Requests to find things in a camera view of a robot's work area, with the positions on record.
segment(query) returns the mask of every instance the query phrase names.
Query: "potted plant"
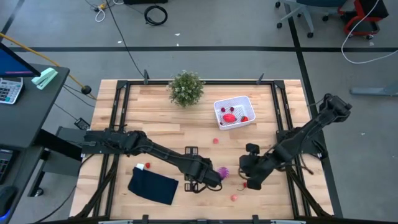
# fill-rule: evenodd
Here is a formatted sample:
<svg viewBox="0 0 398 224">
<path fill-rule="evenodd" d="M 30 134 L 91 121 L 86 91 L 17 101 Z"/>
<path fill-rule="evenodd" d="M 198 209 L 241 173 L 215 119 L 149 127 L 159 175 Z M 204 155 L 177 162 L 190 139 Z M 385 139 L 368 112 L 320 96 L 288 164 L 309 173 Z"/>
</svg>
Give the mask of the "potted plant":
<svg viewBox="0 0 398 224">
<path fill-rule="evenodd" d="M 203 84 L 205 82 L 200 81 L 197 73 L 183 70 L 167 86 L 171 102 L 183 108 L 197 104 L 203 94 Z"/>
</svg>

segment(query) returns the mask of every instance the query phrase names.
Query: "white cable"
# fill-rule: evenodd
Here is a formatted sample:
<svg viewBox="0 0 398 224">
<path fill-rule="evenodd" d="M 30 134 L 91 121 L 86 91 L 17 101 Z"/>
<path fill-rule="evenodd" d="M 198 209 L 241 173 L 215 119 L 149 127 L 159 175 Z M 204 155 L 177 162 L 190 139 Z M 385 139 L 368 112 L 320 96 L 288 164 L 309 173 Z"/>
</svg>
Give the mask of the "white cable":
<svg viewBox="0 0 398 224">
<path fill-rule="evenodd" d="M 105 19 L 105 12 L 104 12 L 102 9 L 100 9 L 100 8 L 98 8 L 98 10 L 99 10 L 99 11 L 98 11 L 97 15 L 95 16 L 95 21 L 96 21 L 96 22 L 102 22 L 102 21 L 104 21 L 104 19 Z M 98 20 L 98 15 L 99 15 L 101 12 L 104 14 L 104 17 L 102 17 L 101 20 Z"/>
<path fill-rule="evenodd" d="M 363 19 L 361 19 L 360 22 L 357 23 L 357 24 L 354 26 L 354 28 L 351 29 L 351 31 L 350 31 L 349 34 L 347 35 L 347 38 L 344 40 L 343 45 L 341 46 L 341 53 L 343 54 L 344 58 L 345 58 L 347 61 L 349 61 L 349 62 L 351 62 L 351 63 L 353 63 L 353 64 L 359 65 L 359 64 L 365 64 L 365 63 L 369 63 L 369 62 L 374 62 L 374 61 L 376 61 L 376 60 L 380 60 L 380 59 L 383 59 L 383 58 L 386 58 L 386 57 L 390 57 L 391 55 L 393 55 L 393 54 L 395 54 L 395 53 L 398 52 L 398 50 L 396 50 L 395 52 L 393 52 L 393 53 L 391 53 L 391 54 L 385 55 L 385 56 L 383 56 L 383 57 L 375 58 L 375 59 L 372 59 L 372 60 L 368 60 L 368 61 L 365 61 L 365 62 L 354 62 L 354 61 L 348 59 L 347 56 L 346 56 L 346 54 L 344 54 L 343 47 L 344 47 L 344 45 L 346 44 L 348 38 L 349 38 L 350 35 L 353 33 L 353 31 L 355 30 L 355 28 L 356 28 L 362 21 L 364 21 L 364 20 L 373 12 L 373 10 L 376 8 L 376 6 L 377 6 L 377 4 L 379 3 L 379 1 L 380 1 L 380 0 L 377 0 L 377 2 L 375 3 L 375 5 L 373 6 L 373 8 L 369 11 L 369 13 L 368 13 Z"/>
<path fill-rule="evenodd" d="M 116 3 L 116 2 L 118 2 L 119 0 L 117 0 L 117 1 L 115 1 L 115 0 L 113 0 L 113 3 L 115 3 L 115 4 L 124 4 L 124 2 L 122 2 L 122 3 Z"/>
</svg>

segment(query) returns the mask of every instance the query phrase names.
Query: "concrete floor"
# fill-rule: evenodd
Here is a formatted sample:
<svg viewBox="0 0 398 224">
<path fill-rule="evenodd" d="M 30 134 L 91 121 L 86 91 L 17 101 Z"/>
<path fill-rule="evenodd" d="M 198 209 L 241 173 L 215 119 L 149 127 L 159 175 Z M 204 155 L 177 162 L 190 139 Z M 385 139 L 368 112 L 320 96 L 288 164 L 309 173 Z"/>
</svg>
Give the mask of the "concrete floor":
<svg viewBox="0 0 398 224">
<path fill-rule="evenodd" d="M 99 0 L 89 0 L 99 4 Z M 9 20 L 17 3 L 22 7 L 15 14 L 7 35 L 29 47 L 47 47 L 45 55 L 64 67 L 82 83 L 91 85 L 97 94 L 104 78 L 140 78 L 126 52 L 120 51 L 121 36 L 109 11 L 106 19 L 97 23 L 95 13 L 84 0 L 7 0 L 0 1 L 0 28 Z M 372 40 L 360 37 L 348 41 L 347 47 L 375 49 L 398 47 L 398 1 L 384 0 L 390 16 L 380 22 L 381 32 Z M 287 47 L 286 51 L 249 49 L 195 51 L 133 51 L 141 70 L 151 78 L 168 78 L 186 69 L 202 78 L 264 78 L 302 79 L 305 69 L 318 100 L 325 93 L 337 94 L 353 105 L 351 117 L 342 124 L 325 128 L 331 167 L 335 178 L 341 210 L 345 218 L 398 221 L 398 151 L 395 130 L 398 128 L 398 102 L 391 97 L 353 96 L 352 86 L 384 86 L 396 81 L 398 55 L 366 65 L 353 65 L 338 53 L 344 40 L 338 17 L 322 22 L 322 15 L 313 14 L 314 38 L 308 39 L 308 27 L 303 18 L 294 18 L 304 62 L 299 64 L 288 22 L 276 29 L 285 14 L 284 7 L 274 8 L 275 1 L 264 0 L 169 0 L 165 4 L 169 20 L 160 27 L 145 25 L 143 16 L 125 5 L 112 11 L 129 47 L 179 46 L 266 46 Z M 133 6 L 144 11 L 148 5 Z M 4 44 L 15 45 L 4 40 Z M 63 52 L 52 47 L 64 47 Z M 82 52 L 72 47 L 115 47 L 114 51 L 90 49 Z M 322 52 L 323 48 L 335 52 Z M 30 54 L 18 53 L 31 63 L 49 64 Z M 348 53 L 353 60 L 366 60 L 386 53 Z M 67 83 L 77 87 L 71 80 Z M 91 120 L 93 109 L 62 90 L 57 104 L 76 117 Z M 59 126 L 74 127 L 74 120 L 53 107 L 44 128 L 55 132 Z M 11 223 L 34 222 L 54 208 L 70 193 L 76 177 L 49 174 L 41 187 L 45 195 L 23 197 Z M 71 201 L 48 220 L 64 219 Z"/>
</svg>

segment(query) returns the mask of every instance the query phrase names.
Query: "blue screen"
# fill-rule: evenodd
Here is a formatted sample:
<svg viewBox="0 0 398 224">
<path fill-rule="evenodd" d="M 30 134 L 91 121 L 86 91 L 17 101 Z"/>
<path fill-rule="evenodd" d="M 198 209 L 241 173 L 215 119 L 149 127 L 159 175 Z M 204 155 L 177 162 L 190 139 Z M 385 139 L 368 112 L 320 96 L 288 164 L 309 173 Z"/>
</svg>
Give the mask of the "blue screen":
<svg viewBox="0 0 398 224">
<path fill-rule="evenodd" d="M 32 76 L 34 73 L 25 65 L 19 63 L 7 52 L 0 49 L 0 77 L 25 77 Z"/>
</svg>

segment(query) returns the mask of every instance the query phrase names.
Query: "navy blue cloth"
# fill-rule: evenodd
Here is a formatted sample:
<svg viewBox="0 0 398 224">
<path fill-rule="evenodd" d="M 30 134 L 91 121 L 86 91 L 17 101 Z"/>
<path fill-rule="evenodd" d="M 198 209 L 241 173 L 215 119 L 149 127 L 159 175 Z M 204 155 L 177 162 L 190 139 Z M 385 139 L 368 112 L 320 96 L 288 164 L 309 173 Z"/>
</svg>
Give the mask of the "navy blue cloth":
<svg viewBox="0 0 398 224">
<path fill-rule="evenodd" d="M 128 189 L 137 196 L 171 205 L 178 181 L 135 167 Z"/>
</svg>

